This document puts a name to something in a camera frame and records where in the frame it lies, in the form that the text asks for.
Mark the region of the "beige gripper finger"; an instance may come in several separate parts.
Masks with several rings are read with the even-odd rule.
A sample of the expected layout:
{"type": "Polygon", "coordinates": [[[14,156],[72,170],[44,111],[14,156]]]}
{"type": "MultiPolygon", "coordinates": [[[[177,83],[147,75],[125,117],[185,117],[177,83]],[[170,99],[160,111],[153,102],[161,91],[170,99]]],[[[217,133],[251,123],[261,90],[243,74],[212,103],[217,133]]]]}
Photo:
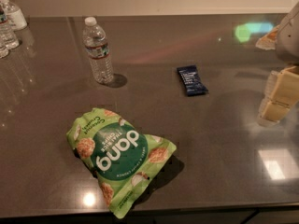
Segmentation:
{"type": "Polygon", "coordinates": [[[299,67],[272,71],[267,79],[257,122],[264,127],[278,124],[299,102],[299,67]]]}
{"type": "Polygon", "coordinates": [[[269,33],[258,39],[255,46],[258,49],[270,50],[276,48],[276,39],[279,26],[275,26],[269,33]]]}

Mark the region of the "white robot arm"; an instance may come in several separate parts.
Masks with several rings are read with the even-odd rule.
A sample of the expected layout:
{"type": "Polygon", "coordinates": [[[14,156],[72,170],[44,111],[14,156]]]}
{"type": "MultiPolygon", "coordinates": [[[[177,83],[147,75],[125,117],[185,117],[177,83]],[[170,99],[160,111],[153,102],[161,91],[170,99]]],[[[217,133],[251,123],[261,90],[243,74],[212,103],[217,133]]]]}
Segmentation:
{"type": "Polygon", "coordinates": [[[272,71],[264,89],[257,122],[264,127],[278,124],[299,102],[299,2],[279,25],[261,37],[256,47],[276,52],[287,64],[281,71],[272,71]]]}

